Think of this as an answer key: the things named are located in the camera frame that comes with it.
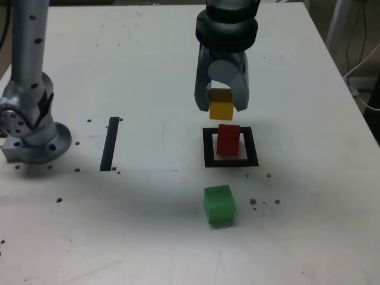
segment wooden block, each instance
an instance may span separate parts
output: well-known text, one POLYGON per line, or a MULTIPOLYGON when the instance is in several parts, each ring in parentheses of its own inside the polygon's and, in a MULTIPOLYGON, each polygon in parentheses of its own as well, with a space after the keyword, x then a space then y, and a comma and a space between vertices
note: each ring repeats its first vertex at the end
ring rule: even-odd
POLYGON ((219 125, 216 153, 220 156, 239 155, 240 126, 219 125))
POLYGON ((213 88, 210 91, 210 119, 231 121, 233 116, 231 90, 213 88))

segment white table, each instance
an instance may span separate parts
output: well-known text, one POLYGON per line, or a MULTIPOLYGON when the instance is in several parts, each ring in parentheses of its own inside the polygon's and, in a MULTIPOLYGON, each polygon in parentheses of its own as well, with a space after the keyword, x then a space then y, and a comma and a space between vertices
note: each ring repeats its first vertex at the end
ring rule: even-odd
POLYGON ((73 145, 18 170, 1 156, 1 284, 380 282, 380 151, 305 7, 259 8, 232 123, 260 167, 240 169, 204 168, 202 128, 220 122, 194 102, 203 8, 49 10, 44 71, 73 145), (99 172, 110 116, 117 171, 99 172), (213 229, 203 190, 226 183, 235 224, 213 229))

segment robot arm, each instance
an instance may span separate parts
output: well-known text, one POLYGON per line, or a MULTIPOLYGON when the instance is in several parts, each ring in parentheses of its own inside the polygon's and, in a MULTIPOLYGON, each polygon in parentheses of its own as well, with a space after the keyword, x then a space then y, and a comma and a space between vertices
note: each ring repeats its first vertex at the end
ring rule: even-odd
POLYGON ((49 0, 14 1, 12 75, 0 99, 9 162, 48 162, 71 144, 68 128, 53 120, 53 82, 42 72, 48 8, 49 0))
MULTIPOLYGON (((208 0, 197 18, 200 42, 195 101, 208 111, 211 80, 228 85, 233 104, 248 107, 245 50, 256 39, 260 0, 208 0)), ((8 135, 2 151, 9 162, 44 163, 66 152, 67 127, 53 120, 53 83, 42 72, 49 0, 14 0, 12 76, 0 98, 0 128, 8 135)))
POLYGON ((211 80, 228 85, 237 111, 248 107, 248 63, 245 50, 256 39, 255 20, 260 0, 208 0, 197 18, 200 42, 195 101, 202 111, 210 107, 211 80))

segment black square outline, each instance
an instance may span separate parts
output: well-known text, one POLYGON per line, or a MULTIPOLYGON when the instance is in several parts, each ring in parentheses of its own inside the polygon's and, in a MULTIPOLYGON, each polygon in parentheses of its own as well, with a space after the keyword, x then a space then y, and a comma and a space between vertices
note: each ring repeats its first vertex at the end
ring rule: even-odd
POLYGON ((254 136, 250 126, 240 128, 240 133, 244 136, 247 159, 236 160, 215 160, 213 134, 218 133, 218 128, 203 128, 203 151, 204 167, 249 167, 259 166, 257 159, 254 136))

